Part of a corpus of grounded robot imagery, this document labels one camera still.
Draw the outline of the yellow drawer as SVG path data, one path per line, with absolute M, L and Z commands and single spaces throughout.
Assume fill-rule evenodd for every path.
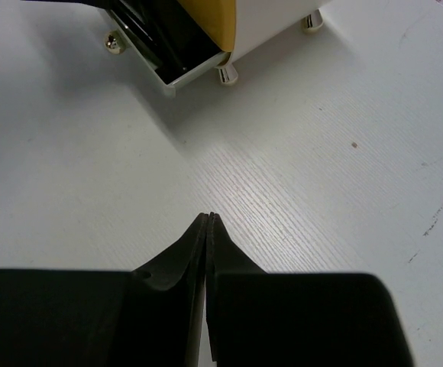
M 225 52 L 234 50 L 235 0 L 179 0 L 202 30 Z

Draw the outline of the black fan makeup brush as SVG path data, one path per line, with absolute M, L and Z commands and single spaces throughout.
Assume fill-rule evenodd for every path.
M 156 70 L 164 66 L 162 50 L 140 15 L 126 1 L 112 1 L 111 11 L 133 47 Z

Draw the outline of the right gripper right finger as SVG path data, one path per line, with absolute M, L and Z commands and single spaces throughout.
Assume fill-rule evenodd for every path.
M 218 366 L 411 366 L 389 291 L 367 273 L 268 273 L 211 214 L 206 320 Z

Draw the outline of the cream round drawer organizer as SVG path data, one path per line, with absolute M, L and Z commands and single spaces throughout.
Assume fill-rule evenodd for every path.
M 324 21 L 320 9 L 326 1 L 236 1 L 234 3 L 234 47 L 220 64 L 223 86 L 238 81 L 234 62 L 294 24 L 307 34 L 317 32 Z

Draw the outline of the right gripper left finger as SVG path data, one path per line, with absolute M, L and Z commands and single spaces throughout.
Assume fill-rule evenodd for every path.
M 132 271 L 0 268 L 0 366 L 195 366 L 208 216 Z

